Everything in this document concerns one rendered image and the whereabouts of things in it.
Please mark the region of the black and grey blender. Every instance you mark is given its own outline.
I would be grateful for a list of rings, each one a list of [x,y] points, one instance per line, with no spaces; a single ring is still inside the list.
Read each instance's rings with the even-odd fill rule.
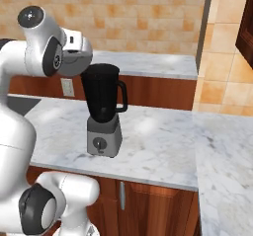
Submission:
[[[87,119],[87,152],[114,158],[123,141],[119,113],[127,110],[127,85],[120,69],[108,63],[91,64],[81,74],[90,116]]]

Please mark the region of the brown wooden counter back panel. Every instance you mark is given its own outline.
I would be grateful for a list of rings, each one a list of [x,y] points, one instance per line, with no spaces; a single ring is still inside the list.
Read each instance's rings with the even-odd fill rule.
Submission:
[[[11,94],[64,98],[61,76],[50,78],[16,76],[11,80]],[[127,102],[135,106],[187,110],[193,108],[196,80],[120,75],[126,83]]]

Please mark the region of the dark grey sink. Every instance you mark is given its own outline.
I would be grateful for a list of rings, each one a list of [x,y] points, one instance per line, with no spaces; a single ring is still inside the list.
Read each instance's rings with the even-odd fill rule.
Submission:
[[[7,106],[12,111],[24,117],[40,101],[40,99],[8,96]]]

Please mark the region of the white wall socket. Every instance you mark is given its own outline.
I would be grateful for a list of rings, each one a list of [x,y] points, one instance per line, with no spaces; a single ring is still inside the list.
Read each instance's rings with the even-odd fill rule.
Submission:
[[[63,95],[65,97],[74,97],[74,88],[72,80],[68,78],[61,78],[60,82]]]

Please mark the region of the dark brown wall cupboard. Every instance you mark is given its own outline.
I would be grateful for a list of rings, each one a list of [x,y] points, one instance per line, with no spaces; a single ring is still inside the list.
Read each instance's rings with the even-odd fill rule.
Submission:
[[[253,69],[253,0],[246,0],[235,46]]]

